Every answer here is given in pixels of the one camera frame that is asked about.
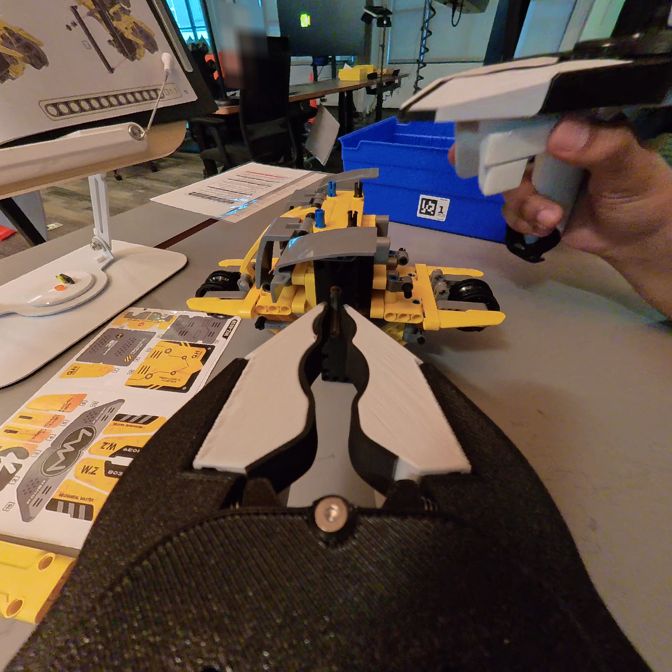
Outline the white book stand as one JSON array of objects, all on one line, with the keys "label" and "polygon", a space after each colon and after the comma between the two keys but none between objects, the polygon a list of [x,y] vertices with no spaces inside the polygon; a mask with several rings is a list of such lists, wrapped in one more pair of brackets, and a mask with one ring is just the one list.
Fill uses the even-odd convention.
[{"label": "white book stand", "polygon": [[[202,107],[186,119],[155,121],[160,93],[143,121],[126,115],[1,144],[1,211],[17,228],[23,213],[13,197],[81,177],[89,180],[94,218],[91,242],[1,286],[2,387],[41,368],[186,264],[179,253],[112,239],[104,177],[172,153],[187,120],[216,110],[189,54],[188,62],[208,100],[199,97]],[[60,273],[76,280],[65,292],[54,291]]]}]

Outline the open instruction booklet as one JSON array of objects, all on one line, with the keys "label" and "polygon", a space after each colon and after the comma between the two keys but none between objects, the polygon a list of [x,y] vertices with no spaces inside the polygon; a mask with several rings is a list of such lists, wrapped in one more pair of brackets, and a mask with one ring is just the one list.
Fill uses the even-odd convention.
[{"label": "open instruction booklet", "polygon": [[208,98],[163,1],[2,1],[1,144]]}]

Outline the yellow toy brick vehicle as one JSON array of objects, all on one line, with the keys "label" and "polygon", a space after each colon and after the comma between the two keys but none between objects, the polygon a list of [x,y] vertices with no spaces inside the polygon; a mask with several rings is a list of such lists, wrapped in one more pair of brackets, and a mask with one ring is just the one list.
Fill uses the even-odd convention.
[{"label": "yellow toy brick vehicle", "polygon": [[[199,287],[190,309],[255,320],[280,334],[326,304],[321,337],[307,357],[308,371],[329,382],[361,388],[364,357],[352,345],[352,307],[400,345],[424,343],[426,331],[483,331],[501,324],[501,312],[483,274],[465,268],[412,263],[393,248],[389,218],[364,213],[364,179],[377,169],[336,175],[297,191],[289,211],[275,218],[241,260],[226,260]],[[331,338],[330,288],[339,286],[340,334]]]}]

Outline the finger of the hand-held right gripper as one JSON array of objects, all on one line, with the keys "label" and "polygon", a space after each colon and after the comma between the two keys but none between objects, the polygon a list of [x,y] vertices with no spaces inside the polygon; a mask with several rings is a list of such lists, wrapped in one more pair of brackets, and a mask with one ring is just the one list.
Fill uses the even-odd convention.
[{"label": "finger of the hand-held right gripper", "polygon": [[482,66],[480,68],[475,68],[475,69],[470,69],[470,70],[463,71],[463,72],[458,72],[458,73],[451,74],[451,75],[448,75],[446,77],[434,80],[427,87],[420,90],[420,92],[416,93],[414,96],[412,96],[405,103],[406,104],[414,104],[417,101],[419,101],[420,99],[422,99],[423,97],[429,95],[429,93],[436,90],[437,88],[439,88],[444,83],[447,83],[448,81],[456,79],[456,78],[480,77],[480,76],[483,76],[483,75],[488,75],[488,74],[502,72],[502,71],[511,71],[511,70],[516,70],[516,69],[529,69],[529,68],[535,68],[535,67],[541,67],[541,66],[543,67],[543,66],[556,64],[556,63],[558,63],[558,61],[559,61],[559,56],[533,56],[533,57],[529,57],[529,58],[520,58],[520,59],[515,59],[515,60],[504,62],[504,63],[491,64],[491,65],[487,65],[487,66]]},{"label": "finger of the hand-held right gripper", "polygon": [[574,72],[593,72],[632,61],[617,59],[582,59],[562,61],[548,66],[502,71],[480,77],[456,78],[444,83],[414,104],[404,103],[401,120],[415,118],[440,122],[472,122],[531,118],[550,113],[546,103],[552,80],[568,82]]}]

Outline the wooden desk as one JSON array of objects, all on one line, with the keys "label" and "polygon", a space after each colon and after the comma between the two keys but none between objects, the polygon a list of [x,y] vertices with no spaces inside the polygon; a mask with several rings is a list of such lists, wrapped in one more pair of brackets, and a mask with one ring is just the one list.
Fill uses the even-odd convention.
[{"label": "wooden desk", "polygon": [[353,131],[354,128],[354,99],[353,92],[365,89],[368,94],[376,98],[375,121],[382,118],[382,101],[386,91],[393,91],[400,87],[401,80],[408,77],[408,74],[400,74],[399,70],[393,71],[391,75],[383,75],[375,79],[363,81],[349,80],[318,80],[312,83],[303,83],[290,87],[289,102],[301,102],[309,99],[319,99],[331,94],[339,95],[339,135],[344,135]]}]

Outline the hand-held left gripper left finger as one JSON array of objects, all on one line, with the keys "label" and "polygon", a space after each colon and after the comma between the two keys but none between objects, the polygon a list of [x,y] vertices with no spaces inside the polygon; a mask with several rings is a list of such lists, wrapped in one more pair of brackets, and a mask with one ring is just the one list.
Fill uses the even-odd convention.
[{"label": "hand-held left gripper left finger", "polygon": [[319,304],[253,350],[197,452],[193,466],[250,475],[315,419],[307,357],[326,304]]}]

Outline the black office chair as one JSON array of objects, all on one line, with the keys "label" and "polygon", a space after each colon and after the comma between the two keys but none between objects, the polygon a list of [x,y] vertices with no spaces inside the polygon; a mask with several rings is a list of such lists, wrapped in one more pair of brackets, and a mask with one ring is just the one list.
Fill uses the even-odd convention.
[{"label": "black office chair", "polygon": [[248,154],[260,163],[284,160],[302,167],[302,147],[290,118],[288,38],[249,32],[240,35],[239,43],[239,122]]}]

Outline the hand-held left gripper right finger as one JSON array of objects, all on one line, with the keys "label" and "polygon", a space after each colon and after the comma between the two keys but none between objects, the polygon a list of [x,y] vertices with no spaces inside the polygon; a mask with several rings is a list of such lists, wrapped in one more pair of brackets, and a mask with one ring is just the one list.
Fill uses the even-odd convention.
[{"label": "hand-held left gripper right finger", "polygon": [[356,331],[352,344],[368,377],[357,401],[364,436],[392,455],[392,480],[469,473],[471,466],[421,371],[421,360],[361,316],[345,311]]}]

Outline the flat yellow brick panel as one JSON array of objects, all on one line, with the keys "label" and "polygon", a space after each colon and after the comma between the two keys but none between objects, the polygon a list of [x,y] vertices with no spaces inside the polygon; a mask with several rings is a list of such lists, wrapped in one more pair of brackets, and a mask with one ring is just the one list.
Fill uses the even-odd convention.
[{"label": "flat yellow brick panel", "polygon": [[1,541],[1,615],[40,622],[74,562],[69,556]]}]

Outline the yellow sticker sheet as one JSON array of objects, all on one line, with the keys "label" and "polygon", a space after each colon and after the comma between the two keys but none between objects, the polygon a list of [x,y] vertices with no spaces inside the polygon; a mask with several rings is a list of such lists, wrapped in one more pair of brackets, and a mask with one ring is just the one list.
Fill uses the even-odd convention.
[{"label": "yellow sticker sheet", "polygon": [[240,323],[132,308],[1,426],[1,537],[79,550],[153,434],[189,401]]}]

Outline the printed paper sheet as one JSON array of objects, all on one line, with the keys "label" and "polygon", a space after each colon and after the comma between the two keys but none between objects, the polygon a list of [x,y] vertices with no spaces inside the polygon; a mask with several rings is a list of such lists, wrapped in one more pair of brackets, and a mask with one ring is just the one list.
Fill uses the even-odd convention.
[{"label": "printed paper sheet", "polygon": [[238,221],[322,176],[320,172],[246,163],[153,197],[152,201],[210,218]]}]

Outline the black computer monitor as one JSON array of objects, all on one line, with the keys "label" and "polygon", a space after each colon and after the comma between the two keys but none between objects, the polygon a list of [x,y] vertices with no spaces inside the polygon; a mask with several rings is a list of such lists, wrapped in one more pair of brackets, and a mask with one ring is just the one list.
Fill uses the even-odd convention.
[{"label": "black computer monitor", "polygon": [[292,56],[363,56],[370,27],[365,1],[278,1],[281,36]]}]

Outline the blue plastic bin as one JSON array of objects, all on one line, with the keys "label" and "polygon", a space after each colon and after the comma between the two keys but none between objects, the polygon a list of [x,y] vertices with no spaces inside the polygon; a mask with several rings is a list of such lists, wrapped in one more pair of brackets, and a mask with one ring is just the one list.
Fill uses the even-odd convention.
[{"label": "blue plastic bin", "polygon": [[364,181],[365,214],[391,221],[504,243],[503,198],[484,197],[477,178],[464,180],[448,162],[452,122],[399,122],[389,118],[342,136],[346,171],[376,167]]}]

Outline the hanging white paper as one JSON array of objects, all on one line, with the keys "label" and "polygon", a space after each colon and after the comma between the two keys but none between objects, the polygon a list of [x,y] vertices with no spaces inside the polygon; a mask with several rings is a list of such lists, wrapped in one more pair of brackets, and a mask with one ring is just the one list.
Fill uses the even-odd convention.
[{"label": "hanging white paper", "polygon": [[307,135],[305,148],[323,166],[326,165],[332,153],[339,128],[339,121],[324,105],[320,105]]}]

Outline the person's right hand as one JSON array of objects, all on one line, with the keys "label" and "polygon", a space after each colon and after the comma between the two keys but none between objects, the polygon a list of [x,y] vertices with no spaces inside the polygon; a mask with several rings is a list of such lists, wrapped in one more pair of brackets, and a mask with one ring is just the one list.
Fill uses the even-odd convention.
[{"label": "person's right hand", "polygon": [[550,155],[589,173],[562,242],[599,256],[641,294],[670,294],[671,168],[625,122],[567,115],[548,139]]}]

